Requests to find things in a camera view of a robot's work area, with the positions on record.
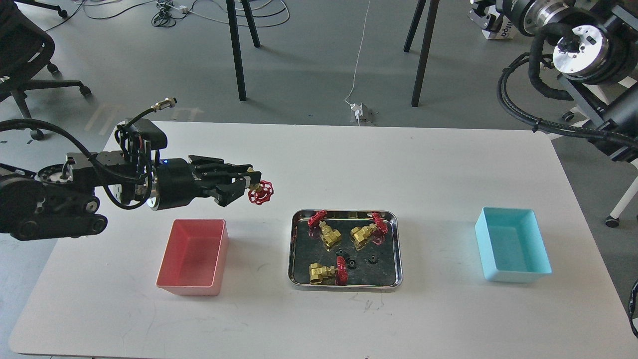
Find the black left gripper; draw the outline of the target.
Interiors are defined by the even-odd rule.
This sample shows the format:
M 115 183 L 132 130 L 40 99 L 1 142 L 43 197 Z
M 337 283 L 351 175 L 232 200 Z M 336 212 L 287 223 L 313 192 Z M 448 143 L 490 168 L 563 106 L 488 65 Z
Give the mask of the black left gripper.
M 152 210 L 187 206 L 196 197 L 210 197 L 226 207 L 242 197 L 247 187 L 261 181 L 261 172 L 253 170 L 251 164 L 235 165 L 196 155 L 189 155 L 188 159 L 189 162 L 181 158 L 157 162 L 150 196 Z

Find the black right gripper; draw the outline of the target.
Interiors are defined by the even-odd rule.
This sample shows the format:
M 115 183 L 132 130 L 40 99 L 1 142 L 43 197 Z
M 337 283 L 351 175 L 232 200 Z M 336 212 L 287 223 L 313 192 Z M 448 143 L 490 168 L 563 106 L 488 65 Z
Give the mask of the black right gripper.
M 495 0 L 470 0 L 469 19 L 488 34 L 498 34 L 503 25 Z

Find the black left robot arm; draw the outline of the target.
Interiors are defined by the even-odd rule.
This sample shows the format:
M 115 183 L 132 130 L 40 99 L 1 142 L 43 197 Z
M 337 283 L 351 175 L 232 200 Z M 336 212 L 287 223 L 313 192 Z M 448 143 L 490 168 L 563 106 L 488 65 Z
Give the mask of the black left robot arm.
M 262 180 L 251 164 L 233 165 L 194 155 L 187 161 L 160 158 L 168 139 L 146 115 L 174 107 L 176 102 L 166 98 L 117 125 L 114 137 L 119 149 L 112 152 L 90 152 L 67 131 L 45 121 L 2 121 L 2 131 L 45 129 L 66 137 L 78 148 L 78 152 L 66 155 L 63 164 L 38 172 L 2 164 L 2 233 L 20 241 L 100 234 L 108 221 L 97 212 L 100 200 L 96 187 L 102 187 L 117 207 L 127 210 L 144 204 L 153 210 L 182 207 L 196 197 L 211 197 L 225 207 L 244 194 L 254 204 L 268 202 L 273 185 Z

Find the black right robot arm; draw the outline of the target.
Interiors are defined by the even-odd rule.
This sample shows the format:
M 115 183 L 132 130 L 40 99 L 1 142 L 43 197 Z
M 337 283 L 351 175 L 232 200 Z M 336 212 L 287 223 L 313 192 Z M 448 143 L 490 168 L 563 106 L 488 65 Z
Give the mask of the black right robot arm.
M 542 130 L 588 140 L 613 161 L 637 158 L 637 86 L 631 85 L 610 104 L 593 95 L 591 85 L 624 80 L 637 68 L 637 2 L 600 0 L 591 9 L 572 0 L 473 0 L 469 18 L 493 30 L 496 16 L 512 21 L 531 48 L 503 70 L 497 83 L 501 106 L 514 118 Z M 547 121 L 520 109 L 510 99 L 507 81 L 520 66 L 541 95 L 574 101 L 588 118 L 581 127 Z

